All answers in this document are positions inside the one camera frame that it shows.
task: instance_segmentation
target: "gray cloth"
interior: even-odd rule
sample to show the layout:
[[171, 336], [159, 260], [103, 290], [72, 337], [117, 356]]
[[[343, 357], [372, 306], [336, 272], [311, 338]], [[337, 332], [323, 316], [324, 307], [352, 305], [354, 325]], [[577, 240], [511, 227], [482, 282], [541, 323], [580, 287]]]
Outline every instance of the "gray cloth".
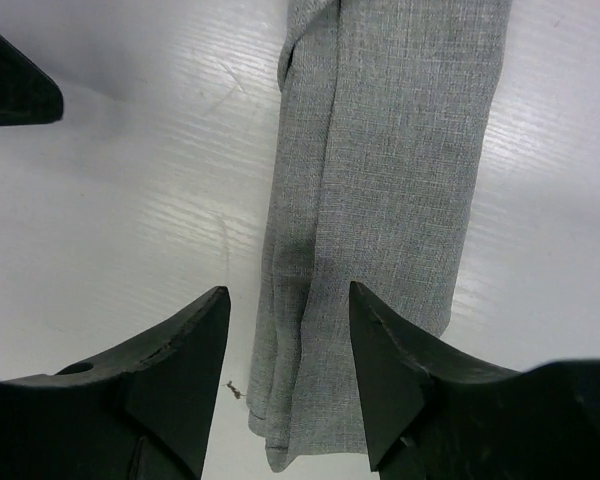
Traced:
[[281, 471], [366, 451], [348, 289], [441, 335], [510, 0], [292, 0], [248, 404]]

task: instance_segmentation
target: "fabric fold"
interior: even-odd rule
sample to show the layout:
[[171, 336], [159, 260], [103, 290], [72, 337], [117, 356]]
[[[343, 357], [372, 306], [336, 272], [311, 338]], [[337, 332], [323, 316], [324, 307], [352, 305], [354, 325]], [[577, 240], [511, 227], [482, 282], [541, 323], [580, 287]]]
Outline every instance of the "fabric fold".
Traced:
[[348, 286], [449, 317], [509, 0], [292, 0], [248, 402], [274, 471], [364, 453]]

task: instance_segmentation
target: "black robotic claw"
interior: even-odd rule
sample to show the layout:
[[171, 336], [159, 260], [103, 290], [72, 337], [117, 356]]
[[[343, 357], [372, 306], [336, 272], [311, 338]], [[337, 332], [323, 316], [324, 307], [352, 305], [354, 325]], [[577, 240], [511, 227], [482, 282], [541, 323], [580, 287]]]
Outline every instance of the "black robotic claw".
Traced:
[[369, 459], [382, 480], [600, 480], [600, 361], [501, 368], [355, 282], [350, 322]]
[[229, 325], [217, 287], [54, 376], [0, 382], [0, 480], [195, 480]]
[[52, 123], [63, 111], [53, 80], [0, 36], [0, 126]]

